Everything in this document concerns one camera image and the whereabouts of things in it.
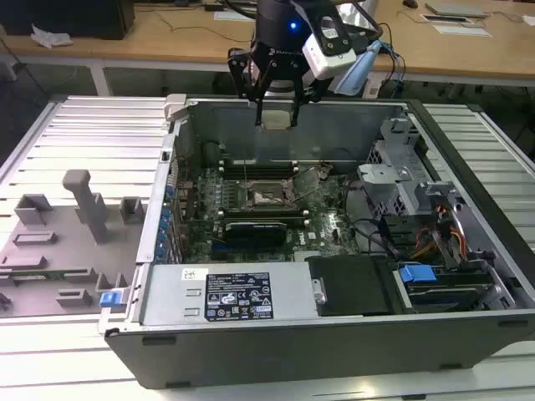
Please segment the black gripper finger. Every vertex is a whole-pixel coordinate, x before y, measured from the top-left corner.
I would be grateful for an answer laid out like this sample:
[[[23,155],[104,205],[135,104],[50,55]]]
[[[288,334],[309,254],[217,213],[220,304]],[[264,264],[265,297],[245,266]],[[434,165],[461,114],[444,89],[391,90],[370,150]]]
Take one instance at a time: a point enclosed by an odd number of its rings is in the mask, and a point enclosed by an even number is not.
[[[270,85],[270,67],[261,70],[252,60],[252,53],[242,48],[230,48],[227,65],[240,99],[256,105],[255,125],[262,123],[263,99]]]
[[[306,61],[295,64],[296,72],[293,74],[293,105],[291,126],[295,127],[298,124],[298,115],[300,107],[310,102],[317,103],[324,95],[324,81],[313,77],[312,83],[305,88],[303,85],[303,76],[310,71]]]

